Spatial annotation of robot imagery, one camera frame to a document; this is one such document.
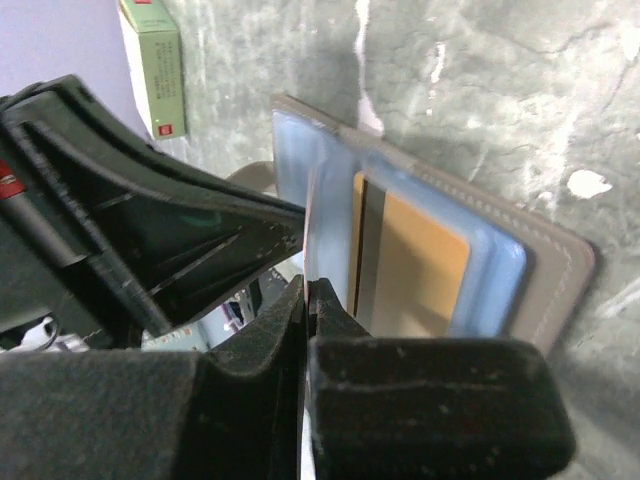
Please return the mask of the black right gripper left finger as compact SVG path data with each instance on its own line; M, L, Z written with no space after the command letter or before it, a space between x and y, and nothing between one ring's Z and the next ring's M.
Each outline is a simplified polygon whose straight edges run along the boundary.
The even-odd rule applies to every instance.
M303 280L213 350L1 357L5 479L296 479Z

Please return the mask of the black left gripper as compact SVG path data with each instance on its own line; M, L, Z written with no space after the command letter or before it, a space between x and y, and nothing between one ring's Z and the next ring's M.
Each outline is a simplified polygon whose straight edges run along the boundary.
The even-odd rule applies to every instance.
M92 347L196 321L299 252L301 207L155 150L68 75L1 100L1 329Z

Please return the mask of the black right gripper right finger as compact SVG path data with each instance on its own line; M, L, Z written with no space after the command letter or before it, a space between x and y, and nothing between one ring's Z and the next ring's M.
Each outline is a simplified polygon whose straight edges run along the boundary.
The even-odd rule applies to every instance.
M498 338L380 338L327 279L305 289L320 479L547 479L575 435L543 355Z

